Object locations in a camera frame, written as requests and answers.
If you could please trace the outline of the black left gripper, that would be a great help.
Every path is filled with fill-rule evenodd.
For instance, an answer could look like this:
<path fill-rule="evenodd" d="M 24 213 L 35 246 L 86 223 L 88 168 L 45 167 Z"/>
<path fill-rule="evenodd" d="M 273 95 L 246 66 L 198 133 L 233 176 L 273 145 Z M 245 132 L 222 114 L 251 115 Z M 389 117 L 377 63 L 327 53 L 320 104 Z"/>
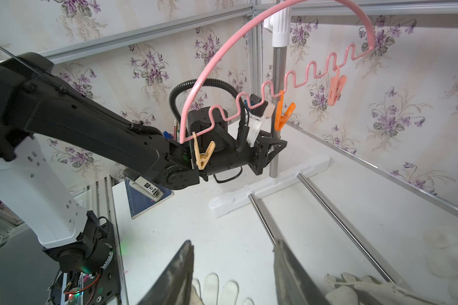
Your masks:
<path fill-rule="evenodd" d="M 270 133 L 261 131 L 253 147 L 245 144 L 240 152 L 235 148 L 214 152 L 209 160 L 209 175 L 246 165 L 255 175 L 261 175 L 271 160 L 286 147 L 287 141 L 270 137 Z"/>

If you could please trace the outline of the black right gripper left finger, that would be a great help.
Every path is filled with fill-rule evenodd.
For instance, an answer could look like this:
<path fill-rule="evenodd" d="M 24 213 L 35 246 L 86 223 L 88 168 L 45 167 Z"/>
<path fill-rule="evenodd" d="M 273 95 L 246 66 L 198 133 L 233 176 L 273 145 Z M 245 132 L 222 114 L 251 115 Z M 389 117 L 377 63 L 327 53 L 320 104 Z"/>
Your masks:
<path fill-rule="evenodd" d="M 194 246 L 186 240 L 138 304 L 189 304 L 193 269 Z"/>

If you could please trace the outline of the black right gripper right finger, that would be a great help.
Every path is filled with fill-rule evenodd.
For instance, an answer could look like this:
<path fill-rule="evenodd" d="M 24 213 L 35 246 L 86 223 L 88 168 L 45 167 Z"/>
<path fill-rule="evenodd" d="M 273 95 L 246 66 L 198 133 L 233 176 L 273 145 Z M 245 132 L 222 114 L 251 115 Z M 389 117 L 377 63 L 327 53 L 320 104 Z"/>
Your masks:
<path fill-rule="evenodd" d="M 274 245 L 278 304 L 330 304 L 283 240 Z"/>

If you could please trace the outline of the white glove with grey strap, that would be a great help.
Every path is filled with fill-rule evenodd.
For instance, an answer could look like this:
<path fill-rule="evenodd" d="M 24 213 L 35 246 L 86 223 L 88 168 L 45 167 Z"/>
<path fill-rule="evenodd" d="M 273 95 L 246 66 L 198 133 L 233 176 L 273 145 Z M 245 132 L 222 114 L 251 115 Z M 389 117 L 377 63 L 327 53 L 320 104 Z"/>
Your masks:
<path fill-rule="evenodd" d="M 325 298 L 330 304 L 435 304 L 391 282 L 380 282 L 370 275 L 341 277 L 326 275 L 324 282 L 332 288 Z"/>

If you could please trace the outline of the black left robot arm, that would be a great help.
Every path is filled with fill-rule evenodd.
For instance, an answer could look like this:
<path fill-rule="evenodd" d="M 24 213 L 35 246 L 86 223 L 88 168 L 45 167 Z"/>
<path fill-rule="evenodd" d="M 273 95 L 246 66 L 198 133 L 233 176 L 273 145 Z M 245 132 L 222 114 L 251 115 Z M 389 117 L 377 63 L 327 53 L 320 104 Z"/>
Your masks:
<path fill-rule="evenodd" d="M 99 170 L 98 155 L 124 166 L 126 177 L 170 190 L 241 166 L 260 175 L 287 145 L 264 131 L 248 144 L 246 126 L 232 137 L 224 110 L 214 112 L 213 130 L 179 143 L 93 101 L 89 78 L 57 77 L 53 67 L 37 53 L 0 63 L 0 200 L 65 273 L 99 273 L 113 246 L 94 212 L 81 207 L 52 170 L 38 136 L 47 137 L 56 160 L 81 173 Z"/>

